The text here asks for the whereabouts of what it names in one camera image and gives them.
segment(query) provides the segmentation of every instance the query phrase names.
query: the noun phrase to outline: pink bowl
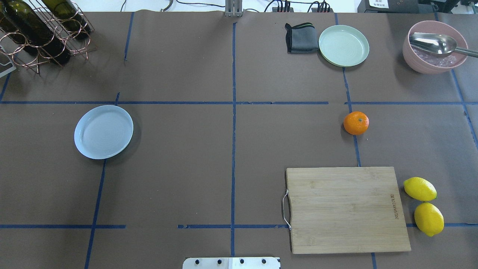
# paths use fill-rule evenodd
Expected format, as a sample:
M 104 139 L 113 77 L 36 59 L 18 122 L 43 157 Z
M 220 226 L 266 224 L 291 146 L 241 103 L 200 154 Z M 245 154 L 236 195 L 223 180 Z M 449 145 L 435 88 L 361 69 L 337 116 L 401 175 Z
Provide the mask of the pink bowl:
M 453 52 L 452 55 L 456 57 L 457 62 L 451 67 L 438 67 L 425 62 L 413 51 L 412 46 L 410 45 L 408 38 L 415 32 L 446 34 L 453 37 L 459 47 L 468 48 L 468 44 L 463 36 L 450 25 L 437 21 L 419 22 L 410 28 L 405 37 L 405 41 L 403 42 L 403 58 L 405 58 L 405 62 L 407 62 L 413 70 L 422 74 L 440 74 L 463 64 L 467 59 L 466 55 Z

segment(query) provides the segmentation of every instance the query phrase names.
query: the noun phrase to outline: bottle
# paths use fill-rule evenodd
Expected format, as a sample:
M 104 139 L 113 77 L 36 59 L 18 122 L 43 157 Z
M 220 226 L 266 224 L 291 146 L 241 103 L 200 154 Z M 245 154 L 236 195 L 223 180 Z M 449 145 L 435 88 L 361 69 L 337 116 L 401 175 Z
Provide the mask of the bottle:
M 70 52 L 48 26 L 38 17 L 33 9 L 22 0 L 0 0 L 3 14 L 33 46 L 41 46 L 47 54 L 39 49 L 40 55 L 53 57 L 50 62 L 60 65 L 70 59 Z
M 7 18 L 5 18 L 5 16 L 3 15 L 2 9 L 3 9 L 2 4 L 0 2 L 0 30 L 4 33 L 17 32 L 18 29 L 15 26 L 13 26 L 13 24 L 9 20 L 7 20 Z M 25 37 L 23 37 L 20 34 L 10 34 L 8 37 L 17 45 L 25 44 Z M 31 56 L 36 57 L 38 55 L 38 50 L 34 47 L 30 47 L 26 45 L 23 48 L 23 50 L 26 51 Z
M 84 27 L 84 31 L 88 34 L 91 33 L 90 27 L 87 22 L 78 14 L 75 6 L 70 0 L 42 0 L 47 8 L 53 13 L 53 15 L 60 20 L 75 20 L 62 22 L 63 27 L 69 32 L 78 32 L 80 30 L 80 24 Z M 76 39 L 85 39 L 88 35 L 85 32 L 80 32 Z

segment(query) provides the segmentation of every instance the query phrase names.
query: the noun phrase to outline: plate rim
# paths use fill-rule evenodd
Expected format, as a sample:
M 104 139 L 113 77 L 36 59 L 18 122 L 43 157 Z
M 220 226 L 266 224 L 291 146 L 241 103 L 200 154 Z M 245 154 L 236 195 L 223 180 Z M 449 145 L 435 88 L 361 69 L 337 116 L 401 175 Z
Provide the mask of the plate rim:
M 88 151 L 85 151 L 84 150 L 84 147 L 82 149 L 80 149 L 79 145 L 81 145 L 81 139 L 80 139 L 80 134 L 81 134 L 81 130 L 83 129 L 83 127 L 86 125 L 85 123 L 88 122 L 88 117 L 89 115 L 91 115 L 92 113 L 94 113 L 96 110 L 110 110 L 110 109 L 113 109 L 113 111 L 115 112 L 119 112 L 121 113 L 122 115 L 124 116 L 127 116 L 127 120 L 128 122 L 131 124 L 131 131 L 130 131 L 130 134 L 128 134 L 128 142 L 120 149 L 118 150 L 117 152 L 115 152 L 114 154 L 110 154 L 110 155 L 105 155 L 105 156 L 95 156 L 95 155 L 92 155 L 90 152 Z M 133 119 L 131 118 L 131 115 L 126 111 L 124 110 L 123 108 L 117 106 L 117 105 L 101 105 L 101 106 L 97 106 L 95 108 L 92 108 L 90 109 L 88 112 L 86 112 L 78 121 L 78 123 L 76 124 L 76 127 L 75 127 L 75 132 L 74 132 L 74 142 L 75 142 L 75 146 L 76 148 L 78 149 L 78 151 L 83 154 L 84 156 L 90 158 L 90 159 L 94 159 L 94 160 L 101 160 L 101 159 L 107 159 L 107 158 L 110 158 L 110 157 L 113 157 L 117 154 L 119 154 L 121 151 L 123 151 L 129 144 L 130 144 L 130 141 L 131 141 L 131 138 L 133 137 L 133 133 L 134 133 L 134 123 L 133 123 Z
M 345 66 L 345 65 L 341 65 L 341 64 L 339 64 L 339 63 L 335 63 L 335 62 L 329 60 L 329 59 L 327 58 L 327 56 L 324 55 L 322 49 L 320 49 L 320 43 L 321 43 L 321 40 L 324 39 L 325 34 L 329 33 L 330 31 L 333 31 L 333 28 L 338 28 L 338 27 L 348 29 L 347 33 L 349 33 L 349 34 L 351 34 L 351 35 L 353 35 L 353 36 L 355 36 L 355 37 L 357 37 L 357 35 L 362 36 L 363 39 L 367 42 L 367 51 L 366 51 L 366 52 L 363 51 L 363 52 L 364 52 L 364 53 L 363 53 L 363 55 L 364 55 L 363 58 L 362 58 L 359 62 L 357 62 L 357 63 L 355 63 L 355 64 L 353 64 L 353 65 L 346 65 L 346 66 Z M 369 44 L 369 41 L 368 41 L 368 39 L 366 38 L 366 36 L 365 36 L 361 31 L 359 31 L 358 29 L 356 29 L 356 28 L 354 28 L 354 27 L 352 27 L 352 26 L 349 26 L 349 25 L 344 25 L 344 24 L 336 24 L 336 25 L 332 25 L 332 26 L 327 27 L 327 28 L 326 28 L 325 30 L 323 30 L 322 33 L 320 34 L 318 43 L 319 43 L 320 54 L 325 58 L 325 60 L 327 60 L 327 62 L 329 62 L 329 63 L 331 63 L 331 64 L 333 64 L 333 65 L 335 65 L 335 66 L 338 66 L 338 67 L 352 67 L 352 66 L 359 65 L 359 64 L 361 64 L 363 61 L 365 61 L 365 59 L 367 59 L 367 57 L 369 56 L 369 53 L 370 53 L 370 44 Z

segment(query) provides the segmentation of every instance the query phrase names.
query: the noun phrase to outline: light blue plate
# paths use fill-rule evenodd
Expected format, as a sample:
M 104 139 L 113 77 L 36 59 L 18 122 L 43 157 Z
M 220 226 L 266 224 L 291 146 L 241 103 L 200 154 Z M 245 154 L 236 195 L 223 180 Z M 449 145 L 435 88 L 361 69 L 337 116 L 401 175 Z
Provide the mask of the light blue plate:
M 76 125 L 76 148 L 91 159 L 120 153 L 133 136 L 133 120 L 119 106 L 104 105 L 88 111 Z
M 339 67 L 352 67 L 363 62 L 370 47 L 366 37 L 347 25 L 334 25 L 325 29 L 319 37 L 322 56 Z

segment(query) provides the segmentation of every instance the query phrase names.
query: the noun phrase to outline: white bracket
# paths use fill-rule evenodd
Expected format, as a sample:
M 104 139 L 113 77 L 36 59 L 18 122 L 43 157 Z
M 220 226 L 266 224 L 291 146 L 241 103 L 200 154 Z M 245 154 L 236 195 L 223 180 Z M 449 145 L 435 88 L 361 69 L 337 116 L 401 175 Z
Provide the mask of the white bracket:
M 187 258 L 183 269 L 281 269 L 275 257 Z
M 242 0 L 226 0 L 226 17 L 242 17 Z

